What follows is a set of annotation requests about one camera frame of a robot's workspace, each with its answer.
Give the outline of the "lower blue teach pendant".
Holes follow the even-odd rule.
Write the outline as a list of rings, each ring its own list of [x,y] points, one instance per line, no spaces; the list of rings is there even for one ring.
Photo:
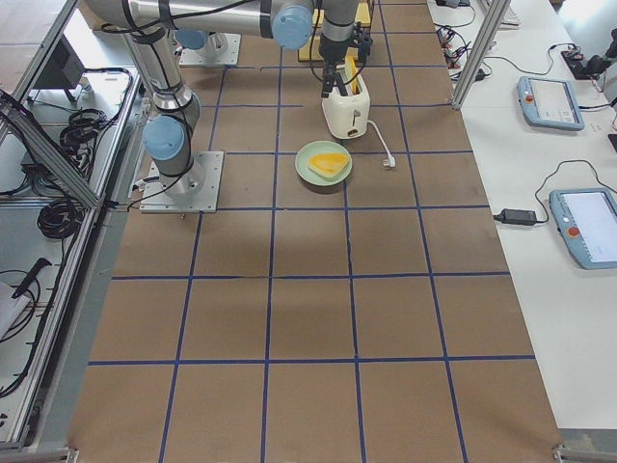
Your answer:
[[[581,268],[616,268],[616,201],[608,188],[553,190],[550,211]]]

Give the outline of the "black box on floor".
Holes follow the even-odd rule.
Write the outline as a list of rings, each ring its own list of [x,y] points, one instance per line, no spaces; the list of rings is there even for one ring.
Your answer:
[[[67,37],[62,35],[33,89],[63,90],[70,102],[76,102],[77,98],[73,95],[72,91],[78,87],[84,72],[85,67],[83,63]]]

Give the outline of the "aluminium frame left rail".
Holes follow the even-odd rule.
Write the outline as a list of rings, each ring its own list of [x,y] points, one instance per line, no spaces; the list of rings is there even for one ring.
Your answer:
[[[1,457],[69,456],[67,433],[111,278],[113,202],[141,157],[140,72],[82,1],[1,5],[1,299],[23,311],[1,336]],[[34,90],[65,35],[85,67],[70,102]],[[38,258],[26,292],[15,289]]]

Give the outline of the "black power adapter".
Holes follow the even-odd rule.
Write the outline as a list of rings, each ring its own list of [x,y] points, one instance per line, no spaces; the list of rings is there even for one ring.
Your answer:
[[[504,208],[493,216],[494,220],[505,225],[532,227],[545,224],[547,220],[540,220],[534,210]]]

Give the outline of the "black handheld tool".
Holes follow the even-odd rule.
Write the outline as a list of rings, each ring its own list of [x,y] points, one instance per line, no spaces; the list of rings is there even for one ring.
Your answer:
[[[46,258],[38,258],[32,268],[26,273],[24,279],[19,286],[13,292],[12,298],[17,299],[22,296],[29,286],[35,281],[39,272],[46,266],[49,266],[51,262]]]

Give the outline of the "toast slice in toaster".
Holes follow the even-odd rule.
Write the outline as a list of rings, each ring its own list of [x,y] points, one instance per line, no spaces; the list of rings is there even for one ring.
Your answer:
[[[348,95],[358,95],[360,93],[359,70],[356,66],[355,59],[351,55],[347,55],[344,61],[345,71],[345,88]]]

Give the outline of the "toast slice on plate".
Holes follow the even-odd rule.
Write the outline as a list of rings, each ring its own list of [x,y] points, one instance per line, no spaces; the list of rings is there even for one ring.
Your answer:
[[[341,175],[350,162],[350,156],[343,152],[324,152],[313,155],[308,160],[308,168],[325,179]]]

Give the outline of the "upper blue teach pendant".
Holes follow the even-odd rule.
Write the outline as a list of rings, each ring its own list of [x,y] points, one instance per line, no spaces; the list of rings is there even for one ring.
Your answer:
[[[536,127],[581,131],[584,120],[570,81],[522,76],[518,100],[525,121]]]

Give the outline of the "aluminium frame post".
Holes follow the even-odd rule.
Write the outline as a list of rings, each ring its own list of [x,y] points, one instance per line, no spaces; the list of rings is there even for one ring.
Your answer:
[[[471,53],[468,56],[459,77],[458,83],[454,88],[451,100],[451,107],[460,110],[469,93],[472,84],[475,82],[477,72],[481,67],[482,60],[496,35],[496,31],[506,10],[510,6],[509,0],[497,0],[492,3],[487,11],[485,18],[480,26],[478,34],[472,44]]]

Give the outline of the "cream white toaster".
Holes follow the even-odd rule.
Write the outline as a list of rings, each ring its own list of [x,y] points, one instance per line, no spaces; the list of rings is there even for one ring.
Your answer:
[[[346,86],[348,96],[342,96],[337,87],[328,98],[322,99],[322,109],[331,134],[342,140],[355,139],[366,132],[370,96],[362,76],[356,78],[359,92],[354,94]]]

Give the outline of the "blue teach pendant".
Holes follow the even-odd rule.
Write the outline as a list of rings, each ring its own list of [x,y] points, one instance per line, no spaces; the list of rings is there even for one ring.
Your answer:
[[[536,127],[581,131],[584,120],[570,81],[522,76],[518,100],[525,121]]]
[[[581,268],[616,268],[616,201],[608,188],[553,190],[550,211]]]

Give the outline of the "green plate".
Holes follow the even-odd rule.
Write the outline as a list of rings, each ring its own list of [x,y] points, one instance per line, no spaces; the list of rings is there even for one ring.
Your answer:
[[[343,146],[332,141],[315,141],[303,146],[295,156],[301,179],[316,186],[333,186],[352,171],[352,158]]]

